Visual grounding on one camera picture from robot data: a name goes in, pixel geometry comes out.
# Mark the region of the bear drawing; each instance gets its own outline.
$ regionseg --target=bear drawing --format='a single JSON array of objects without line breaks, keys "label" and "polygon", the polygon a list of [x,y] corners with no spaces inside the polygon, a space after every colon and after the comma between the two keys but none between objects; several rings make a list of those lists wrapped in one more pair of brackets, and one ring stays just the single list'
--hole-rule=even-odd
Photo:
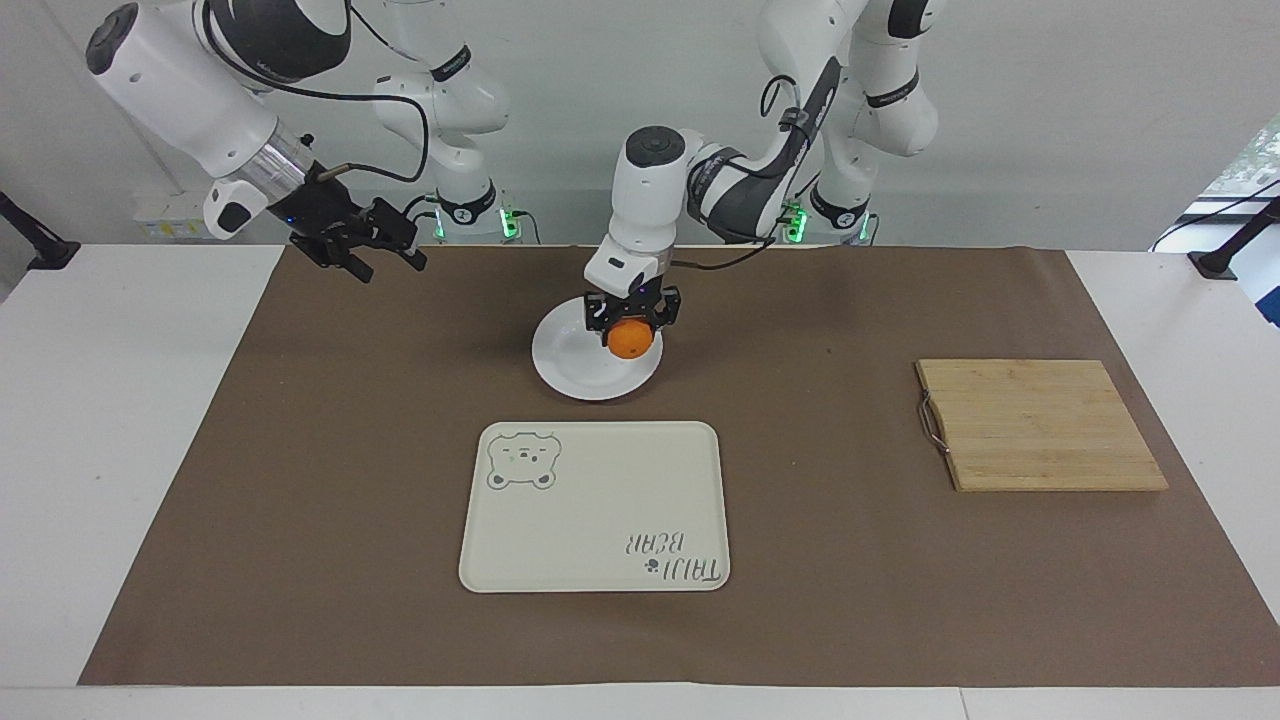
[{"label": "bear drawing", "polygon": [[516,433],[489,442],[489,478],[493,489],[529,483],[547,489],[556,482],[556,459],[561,442],[553,434]]}]

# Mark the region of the wooden cutting board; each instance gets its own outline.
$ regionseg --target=wooden cutting board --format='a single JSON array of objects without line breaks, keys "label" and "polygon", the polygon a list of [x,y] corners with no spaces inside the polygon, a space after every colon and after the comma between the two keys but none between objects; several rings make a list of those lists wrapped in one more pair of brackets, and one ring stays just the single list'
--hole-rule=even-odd
[{"label": "wooden cutting board", "polygon": [[956,489],[1167,489],[1097,360],[919,360]]}]

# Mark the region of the table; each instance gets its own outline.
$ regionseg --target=table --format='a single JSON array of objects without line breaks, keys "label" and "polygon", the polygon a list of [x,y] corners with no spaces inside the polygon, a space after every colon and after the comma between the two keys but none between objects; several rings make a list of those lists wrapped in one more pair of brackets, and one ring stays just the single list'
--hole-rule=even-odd
[{"label": "table", "polygon": [[[13,688],[0,691],[0,708],[143,717],[192,705],[210,716],[285,708],[297,716],[497,716],[518,707],[571,717],[599,707],[637,717],[1002,717],[1029,708],[1038,716],[1263,717],[1280,708],[1276,688],[68,689],[279,252],[91,246],[67,270],[28,275],[0,306],[0,406],[8,410],[0,419],[0,687]],[[1070,259],[1275,614],[1280,529],[1270,515],[1280,488],[1270,480],[1280,446],[1266,419],[1280,414],[1280,336],[1236,287],[1202,281],[1179,256]],[[1204,377],[1213,382],[1197,382]]]}]

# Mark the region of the orange ball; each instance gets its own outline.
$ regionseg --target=orange ball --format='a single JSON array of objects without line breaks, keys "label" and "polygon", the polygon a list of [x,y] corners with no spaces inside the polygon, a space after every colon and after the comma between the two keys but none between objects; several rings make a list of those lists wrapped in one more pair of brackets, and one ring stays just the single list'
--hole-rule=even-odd
[{"label": "orange ball", "polygon": [[636,318],[623,318],[609,328],[609,352],[623,360],[635,360],[653,345],[653,328]]}]

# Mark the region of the brown tablecloth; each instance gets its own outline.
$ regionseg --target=brown tablecloth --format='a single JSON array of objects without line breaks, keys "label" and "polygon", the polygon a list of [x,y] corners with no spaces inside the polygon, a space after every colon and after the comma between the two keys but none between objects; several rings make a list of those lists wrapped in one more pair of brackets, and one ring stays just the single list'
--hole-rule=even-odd
[{"label": "brown tablecloth", "polygon": [[[81,682],[1280,684],[1271,614],[1064,254],[676,270],[657,375],[590,405],[529,359],[589,252],[433,249],[425,274],[380,255],[362,286],[287,251]],[[956,493],[919,357],[1102,360],[1170,489]],[[631,419],[718,430],[727,585],[465,591],[480,432]]]}]

